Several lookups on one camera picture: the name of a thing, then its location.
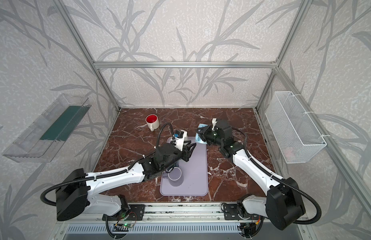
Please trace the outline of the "light blue mug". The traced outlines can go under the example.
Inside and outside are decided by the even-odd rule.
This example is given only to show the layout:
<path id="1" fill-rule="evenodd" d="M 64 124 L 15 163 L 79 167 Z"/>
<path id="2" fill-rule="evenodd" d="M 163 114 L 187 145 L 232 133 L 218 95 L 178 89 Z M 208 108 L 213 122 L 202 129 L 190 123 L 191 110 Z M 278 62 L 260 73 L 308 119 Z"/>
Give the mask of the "light blue mug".
<path id="1" fill-rule="evenodd" d="M 196 143 L 199 143 L 199 144 L 207 144 L 205 141 L 203 141 L 201 138 L 200 138 L 200 136 L 199 136 L 199 134 L 198 134 L 198 129 L 199 128 L 204 128 L 204 127 L 207 127 L 207 124 L 199 124 L 198 125 L 198 127 L 197 127 L 197 129 L 196 129 L 196 136 L 195 136 L 195 142 Z"/>

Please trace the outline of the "white mug red interior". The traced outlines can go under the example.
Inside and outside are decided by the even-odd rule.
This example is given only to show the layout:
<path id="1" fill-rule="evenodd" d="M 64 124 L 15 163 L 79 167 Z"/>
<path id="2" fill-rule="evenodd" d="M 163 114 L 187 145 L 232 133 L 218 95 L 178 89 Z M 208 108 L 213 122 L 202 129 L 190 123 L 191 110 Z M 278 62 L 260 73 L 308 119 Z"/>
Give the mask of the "white mug red interior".
<path id="1" fill-rule="evenodd" d="M 150 114 L 146 117 L 146 124 L 151 132 L 160 127 L 160 121 L 157 115 Z"/>

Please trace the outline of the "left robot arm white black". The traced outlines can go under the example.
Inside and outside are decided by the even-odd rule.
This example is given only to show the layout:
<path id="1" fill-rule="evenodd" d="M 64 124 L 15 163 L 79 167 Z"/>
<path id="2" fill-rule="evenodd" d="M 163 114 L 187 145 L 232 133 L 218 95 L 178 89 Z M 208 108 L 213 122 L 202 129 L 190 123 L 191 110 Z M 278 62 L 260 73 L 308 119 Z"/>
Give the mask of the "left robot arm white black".
<path id="1" fill-rule="evenodd" d="M 196 143 L 185 141 L 179 150 L 166 143 L 156 148 L 149 157 L 134 161 L 130 166 L 105 172 L 85 173 L 77 169 L 60 184 L 41 193 L 43 203 L 56 207 L 57 220 L 71 220 L 81 214 L 114 216 L 127 210 L 122 197 L 106 196 L 103 193 L 124 185 L 151 181 L 164 172 L 168 173 L 178 161 L 188 162 Z"/>

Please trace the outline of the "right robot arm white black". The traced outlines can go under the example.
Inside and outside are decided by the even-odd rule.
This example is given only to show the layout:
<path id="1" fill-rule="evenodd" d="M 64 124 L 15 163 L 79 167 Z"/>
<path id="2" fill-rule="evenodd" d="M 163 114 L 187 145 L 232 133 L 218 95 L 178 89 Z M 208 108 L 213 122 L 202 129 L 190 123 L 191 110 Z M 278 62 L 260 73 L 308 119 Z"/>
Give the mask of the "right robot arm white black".
<path id="1" fill-rule="evenodd" d="M 291 224 L 312 225 L 322 216 L 319 203 L 299 189 L 297 182 L 284 179 L 268 169 L 247 149 L 248 136 L 223 119 L 200 124 L 196 140 L 217 146 L 222 156 L 249 175 L 264 192 L 265 197 L 247 196 L 239 201 L 243 214 L 265 217 L 279 230 Z"/>

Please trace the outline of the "lavender purple mug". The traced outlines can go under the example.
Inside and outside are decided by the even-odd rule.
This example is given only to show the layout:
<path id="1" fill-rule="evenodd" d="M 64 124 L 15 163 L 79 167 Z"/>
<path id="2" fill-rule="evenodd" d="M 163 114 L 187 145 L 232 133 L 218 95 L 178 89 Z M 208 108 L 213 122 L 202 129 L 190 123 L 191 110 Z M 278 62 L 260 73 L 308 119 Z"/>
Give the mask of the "lavender purple mug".
<path id="1" fill-rule="evenodd" d="M 180 186 L 183 181 L 183 172 L 179 167 L 174 167 L 171 172 L 168 173 L 169 183 L 173 187 Z"/>

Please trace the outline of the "lavender rectangular tray mat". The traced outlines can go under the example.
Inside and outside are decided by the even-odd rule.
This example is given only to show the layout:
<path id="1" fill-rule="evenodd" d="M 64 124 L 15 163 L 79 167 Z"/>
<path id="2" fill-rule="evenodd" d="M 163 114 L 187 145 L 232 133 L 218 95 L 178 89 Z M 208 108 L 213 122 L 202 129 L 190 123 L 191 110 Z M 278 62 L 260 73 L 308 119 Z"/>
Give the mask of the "lavender rectangular tray mat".
<path id="1" fill-rule="evenodd" d="M 197 143 L 189 161 L 180 160 L 175 167 L 182 170 L 184 181 L 180 186 L 173 187 L 168 174 L 163 173 L 160 185 L 163 196 L 205 196 L 208 193 L 206 145 Z"/>

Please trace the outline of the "green circuit board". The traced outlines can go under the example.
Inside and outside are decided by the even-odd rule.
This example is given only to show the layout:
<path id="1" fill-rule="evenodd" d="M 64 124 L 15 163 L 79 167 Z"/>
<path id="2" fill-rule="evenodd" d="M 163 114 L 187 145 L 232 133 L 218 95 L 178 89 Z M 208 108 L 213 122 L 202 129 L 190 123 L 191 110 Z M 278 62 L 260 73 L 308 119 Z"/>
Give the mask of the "green circuit board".
<path id="1" fill-rule="evenodd" d="M 116 232 L 128 232 L 129 229 L 135 226 L 134 223 L 123 223 L 123 224 L 115 224 L 114 231 Z"/>

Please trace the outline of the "green pad in bin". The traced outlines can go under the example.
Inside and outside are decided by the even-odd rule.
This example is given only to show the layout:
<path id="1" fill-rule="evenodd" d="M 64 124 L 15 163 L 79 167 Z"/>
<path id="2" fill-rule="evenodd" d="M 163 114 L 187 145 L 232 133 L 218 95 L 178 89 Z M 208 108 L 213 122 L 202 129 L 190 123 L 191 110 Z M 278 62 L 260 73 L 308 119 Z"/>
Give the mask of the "green pad in bin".
<path id="1" fill-rule="evenodd" d="M 86 115 L 90 107 L 90 105 L 83 107 L 69 106 L 40 137 L 40 140 L 65 142 Z"/>

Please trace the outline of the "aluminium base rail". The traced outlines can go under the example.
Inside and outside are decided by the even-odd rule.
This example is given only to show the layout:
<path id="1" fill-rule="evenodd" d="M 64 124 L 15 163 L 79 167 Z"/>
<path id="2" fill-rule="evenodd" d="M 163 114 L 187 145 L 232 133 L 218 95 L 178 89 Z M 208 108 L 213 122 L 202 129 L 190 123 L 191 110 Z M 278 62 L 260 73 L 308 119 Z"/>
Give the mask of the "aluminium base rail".
<path id="1" fill-rule="evenodd" d="M 220 209 L 219 202 L 173 202 L 173 203 L 138 203 L 146 206 L 142 221 L 114 221 L 112 216 L 121 209 L 116 203 L 100 204 L 86 207 L 83 213 L 76 217 L 59 217 L 59 222 L 101 222 L 106 219 L 112 223 L 138 222 L 138 223 L 223 223 L 223 222 L 256 222 L 250 220 L 227 221 Z"/>

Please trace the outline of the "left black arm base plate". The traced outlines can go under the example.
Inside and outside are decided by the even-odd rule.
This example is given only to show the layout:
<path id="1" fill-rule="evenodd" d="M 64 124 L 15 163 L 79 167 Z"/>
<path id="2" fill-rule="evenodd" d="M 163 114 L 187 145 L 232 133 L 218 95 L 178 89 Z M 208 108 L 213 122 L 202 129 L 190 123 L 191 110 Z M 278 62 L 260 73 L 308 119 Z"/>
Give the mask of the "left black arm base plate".
<path id="1" fill-rule="evenodd" d="M 146 206 L 143 204 L 132 204 L 130 209 L 120 210 L 112 216 L 114 221 L 142 221 Z"/>

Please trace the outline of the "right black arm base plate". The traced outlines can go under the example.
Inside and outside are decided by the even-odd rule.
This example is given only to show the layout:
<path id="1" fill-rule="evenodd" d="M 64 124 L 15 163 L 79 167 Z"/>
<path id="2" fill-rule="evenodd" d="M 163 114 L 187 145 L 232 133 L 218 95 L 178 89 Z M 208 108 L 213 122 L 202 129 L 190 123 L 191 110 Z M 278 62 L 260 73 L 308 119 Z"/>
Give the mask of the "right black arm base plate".
<path id="1" fill-rule="evenodd" d="M 245 211 L 243 207 L 238 206 L 238 204 L 227 204 L 222 203 L 220 205 L 220 209 L 224 215 L 224 219 L 227 221 L 240 221 L 240 220 L 250 220 L 250 221 L 257 221 L 260 220 L 261 217 L 256 214 L 249 214 Z"/>

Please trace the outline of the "clear plastic wall bin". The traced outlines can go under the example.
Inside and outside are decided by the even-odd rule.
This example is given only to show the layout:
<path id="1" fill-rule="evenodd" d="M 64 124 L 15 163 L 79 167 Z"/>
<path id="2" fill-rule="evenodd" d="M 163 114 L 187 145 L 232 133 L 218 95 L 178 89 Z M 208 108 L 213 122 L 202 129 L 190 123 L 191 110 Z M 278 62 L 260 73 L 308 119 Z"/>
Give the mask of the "clear plastic wall bin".
<path id="1" fill-rule="evenodd" d="M 44 141 L 40 137 L 69 106 L 86 105 L 92 106 L 88 97 L 61 94 L 2 155 L 17 163 L 51 162 L 67 140 Z"/>

